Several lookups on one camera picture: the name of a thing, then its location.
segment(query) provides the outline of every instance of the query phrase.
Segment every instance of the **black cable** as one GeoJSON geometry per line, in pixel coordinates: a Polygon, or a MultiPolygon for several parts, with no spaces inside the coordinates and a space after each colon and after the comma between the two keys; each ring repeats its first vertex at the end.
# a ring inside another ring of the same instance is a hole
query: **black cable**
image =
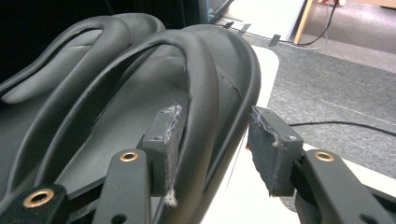
{"type": "MultiPolygon", "coordinates": [[[[334,2],[334,6],[332,7],[332,14],[334,14],[335,8],[338,5],[338,1],[339,0],[335,0],[335,2],[334,2]]],[[[330,23],[332,23],[332,14],[330,14],[329,22],[327,23],[326,28],[324,29],[323,33],[320,36],[318,36],[318,38],[316,38],[313,41],[308,42],[308,43],[296,44],[296,46],[308,46],[308,45],[311,45],[311,44],[317,42],[317,40],[319,40],[321,37],[323,37],[323,35],[326,34],[327,30],[329,29],[330,23]]]]}
{"type": "Polygon", "coordinates": [[[355,123],[355,122],[348,122],[348,121],[337,121],[337,120],[332,120],[332,121],[319,121],[319,122],[304,122],[304,123],[293,123],[289,124],[290,127],[297,127],[297,126],[305,126],[305,125],[319,125],[319,124],[345,124],[345,125],[352,125],[352,126],[358,126],[362,128],[367,128],[367,129],[372,129],[381,133],[386,133],[389,134],[393,137],[396,137],[396,133],[380,129],[374,126],[370,126],[367,124],[361,124],[361,123],[355,123]]]}

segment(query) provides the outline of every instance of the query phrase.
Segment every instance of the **white surface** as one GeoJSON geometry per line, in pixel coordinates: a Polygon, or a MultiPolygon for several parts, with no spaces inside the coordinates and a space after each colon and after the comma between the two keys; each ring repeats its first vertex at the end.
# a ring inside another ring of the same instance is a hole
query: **white surface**
{"type": "Polygon", "coordinates": [[[281,39],[289,39],[304,0],[235,0],[224,14],[227,19],[237,19],[243,23],[251,23],[248,31],[272,38],[281,35],[281,39]]]}
{"type": "MultiPolygon", "coordinates": [[[[257,105],[267,107],[279,67],[279,59],[269,49],[253,48],[262,70],[262,90],[257,105]]],[[[256,171],[251,152],[245,149],[246,143],[245,135],[233,155],[202,223],[300,223],[296,213],[287,209],[278,198],[269,197],[268,190],[256,171]]],[[[304,149],[309,150],[314,147],[304,144],[304,149]]],[[[351,161],[344,161],[362,184],[396,197],[396,180],[351,161]]]]}

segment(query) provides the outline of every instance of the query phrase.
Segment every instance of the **gray carpet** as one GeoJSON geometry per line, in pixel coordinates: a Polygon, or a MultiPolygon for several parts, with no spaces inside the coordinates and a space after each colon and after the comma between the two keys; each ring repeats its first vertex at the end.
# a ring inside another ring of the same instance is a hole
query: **gray carpet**
{"type": "MultiPolygon", "coordinates": [[[[317,6],[306,25],[306,34],[318,36],[323,32],[327,19],[326,7],[317,6]]],[[[394,54],[395,36],[396,10],[354,2],[346,2],[344,7],[335,10],[329,28],[329,38],[332,40],[394,54]]]]}
{"type": "MultiPolygon", "coordinates": [[[[259,47],[269,43],[244,37],[259,47]]],[[[269,49],[280,66],[268,108],[287,123],[344,120],[396,133],[396,74],[285,45],[269,49]]],[[[396,178],[395,137],[346,125],[294,129],[309,145],[396,178]]]]}

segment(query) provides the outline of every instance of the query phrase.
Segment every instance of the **brass grommet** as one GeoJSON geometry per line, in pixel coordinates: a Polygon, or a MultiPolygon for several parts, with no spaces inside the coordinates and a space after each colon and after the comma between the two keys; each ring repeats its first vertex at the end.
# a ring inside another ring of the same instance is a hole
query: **brass grommet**
{"type": "Polygon", "coordinates": [[[315,157],[321,161],[334,161],[334,156],[327,152],[315,152],[315,157]]]}
{"type": "Polygon", "coordinates": [[[25,198],[23,206],[27,208],[34,208],[49,202],[55,193],[52,189],[37,190],[25,198]]]}
{"type": "Polygon", "coordinates": [[[137,153],[135,152],[125,152],[121,155],[120,159],[122,161],[134,161],[137,159],[137,153]]]}

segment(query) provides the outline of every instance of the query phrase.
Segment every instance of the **white table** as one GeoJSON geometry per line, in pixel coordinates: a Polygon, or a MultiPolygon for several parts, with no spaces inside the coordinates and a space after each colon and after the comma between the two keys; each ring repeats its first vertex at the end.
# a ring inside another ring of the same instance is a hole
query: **white table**
{"type": "MultiPolygon", "coordinates": [[[[257,105],[267,107],[279,67],[279,59],[269,49],[253,48],[262,70],[262,90],[257,105]]],[[[296,213],[287,209],[278,198],[268,196],[268,190],[252,161],[251,152],[245,149],[247,137],[245,135],[235,151],[202,223],[300,223],[296,213]]],[[[305,150],[313,148],[304,144],[305,150]]],[[[396,180],[351,161],[345,162],[361,183],[396,197],[396,180]]]]}

